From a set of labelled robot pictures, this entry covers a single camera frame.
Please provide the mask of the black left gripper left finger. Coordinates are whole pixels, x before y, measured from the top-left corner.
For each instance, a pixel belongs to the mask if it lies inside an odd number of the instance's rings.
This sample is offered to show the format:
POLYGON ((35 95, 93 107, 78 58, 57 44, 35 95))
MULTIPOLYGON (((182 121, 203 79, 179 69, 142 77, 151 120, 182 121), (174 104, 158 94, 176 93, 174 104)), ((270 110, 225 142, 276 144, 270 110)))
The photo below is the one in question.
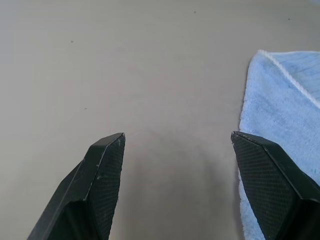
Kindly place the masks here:
POLYGON ((120 132, 92 144, 60 182, 27 240, 109 240, 125 142, 120 132))

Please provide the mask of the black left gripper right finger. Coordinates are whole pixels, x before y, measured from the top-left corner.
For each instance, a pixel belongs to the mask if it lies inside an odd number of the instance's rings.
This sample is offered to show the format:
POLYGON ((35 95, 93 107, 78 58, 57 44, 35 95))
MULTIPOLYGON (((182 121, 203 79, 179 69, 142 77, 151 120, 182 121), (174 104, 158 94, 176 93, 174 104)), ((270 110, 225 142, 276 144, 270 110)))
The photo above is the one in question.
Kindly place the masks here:
POLYGON ((320 185, 275 142, 240 131, 231 141, 265 240, 320 240, 320 185))

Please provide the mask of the light blue towel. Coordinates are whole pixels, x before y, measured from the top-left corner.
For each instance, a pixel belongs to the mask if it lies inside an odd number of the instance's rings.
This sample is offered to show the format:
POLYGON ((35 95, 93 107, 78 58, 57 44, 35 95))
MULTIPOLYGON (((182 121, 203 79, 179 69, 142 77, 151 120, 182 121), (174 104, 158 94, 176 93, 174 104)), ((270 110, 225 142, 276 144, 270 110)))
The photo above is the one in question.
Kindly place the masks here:
MULTIPOLYGON (((248 68, 239 130, 281 146, 320 185, 320 51, 260 50, 248 68)), ((245 240, 266 240, 239 170, 245 240)))

